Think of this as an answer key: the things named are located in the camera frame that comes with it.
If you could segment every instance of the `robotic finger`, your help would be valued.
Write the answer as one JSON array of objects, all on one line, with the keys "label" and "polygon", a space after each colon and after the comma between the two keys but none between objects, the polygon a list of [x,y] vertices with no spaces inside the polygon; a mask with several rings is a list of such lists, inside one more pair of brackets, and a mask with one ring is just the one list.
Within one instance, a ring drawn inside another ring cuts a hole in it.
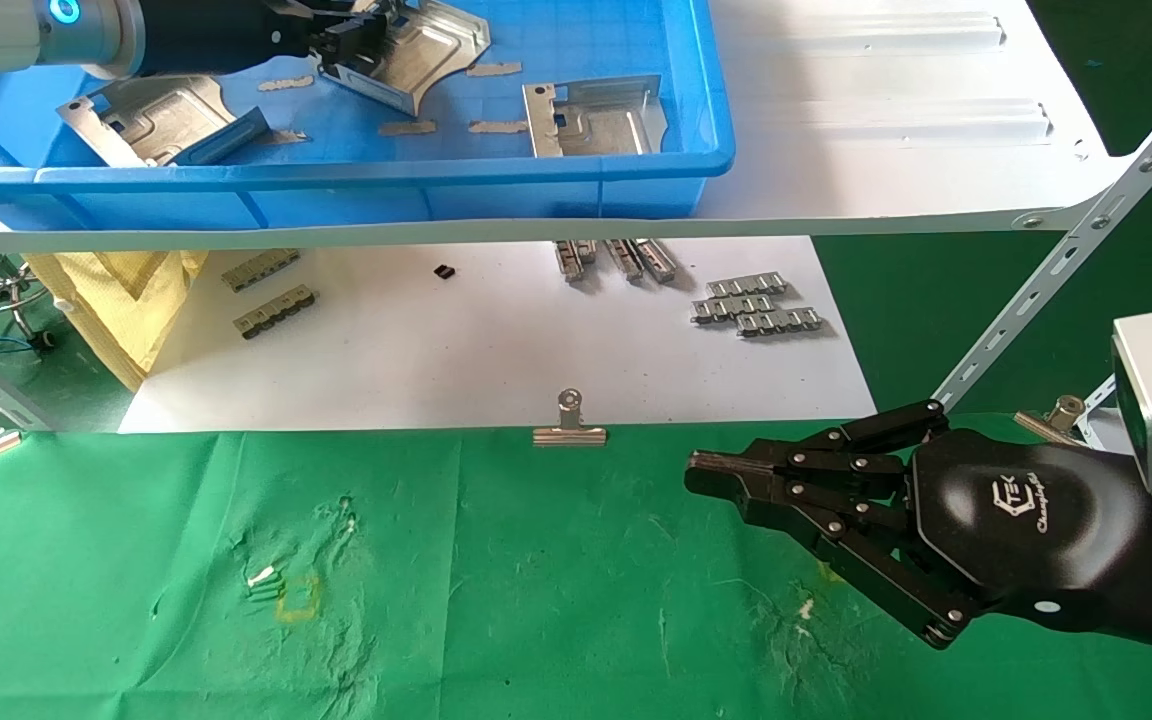
[{"label": "robotic finger", "polygon": [[685,486],[787,533],[934,649],[991,612],[1152,644],[1152,498],[1132,456],[993,441],[929,401],[695,452]]}]

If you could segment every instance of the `shelf bracket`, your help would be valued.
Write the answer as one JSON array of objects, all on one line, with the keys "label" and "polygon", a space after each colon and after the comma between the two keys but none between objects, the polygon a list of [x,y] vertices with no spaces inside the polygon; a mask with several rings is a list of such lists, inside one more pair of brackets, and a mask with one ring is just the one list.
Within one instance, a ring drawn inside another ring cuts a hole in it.
[{"label": "shelf bracket", "polygon": [[975,382],[993,361],[1002,355],[1007,346],[1024,331],[1029,320],[1047,305],[1056,291],[1078,270],[1089,256],[1105,242],[1105,238],[1123,222],[1123,219],[1137,202],[1152,188],[1152,134],[1135,152],[1132,164],[1128,165],[1123,176],[1111,184],[1101,199],[1097,200],[1086,215],[1068,232],[1047,258],[1029,275],[1020,291],[1007,302],[1002,313],[993,323],[972,350],[952,370],[941,382],[941,387],[932,397],[940,401],[946,410],[950,410],[963,396],[972,389]]}]

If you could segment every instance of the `blue cable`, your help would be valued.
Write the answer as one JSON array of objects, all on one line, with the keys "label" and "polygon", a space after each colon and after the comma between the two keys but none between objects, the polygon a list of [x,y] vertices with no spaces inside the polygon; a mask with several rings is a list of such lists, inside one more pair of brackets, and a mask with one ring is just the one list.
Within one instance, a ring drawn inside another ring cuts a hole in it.
[{"label": "blue cable", "polygon": [[10,342],[20,346],[18,348],[15,348],[15,350],[0,350],[0,355],[5,355],[8,353],[32,353],[35,350],[35,347],[29,344],[26,341],[20,340],[20,338],[3,336],[0,338],[0,342]]}]

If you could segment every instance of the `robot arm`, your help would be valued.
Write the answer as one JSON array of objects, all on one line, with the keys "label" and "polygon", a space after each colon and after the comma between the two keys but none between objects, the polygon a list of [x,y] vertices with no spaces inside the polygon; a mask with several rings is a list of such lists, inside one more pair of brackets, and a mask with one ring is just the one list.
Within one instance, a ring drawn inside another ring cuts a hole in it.
[{"label": "robot arm", "polygon": [[278,55],[366,54],[396,0],[0,0],[0,73],[228,74]]},{"label": "robot arm", "polygon": [[[886,455],[908,446],[908,464]],[[698,450],[685,485],[788,533],[934,649],[990,612],[1152,644],[1152,498],[1132,456],[996,442],[929,401]]]}]

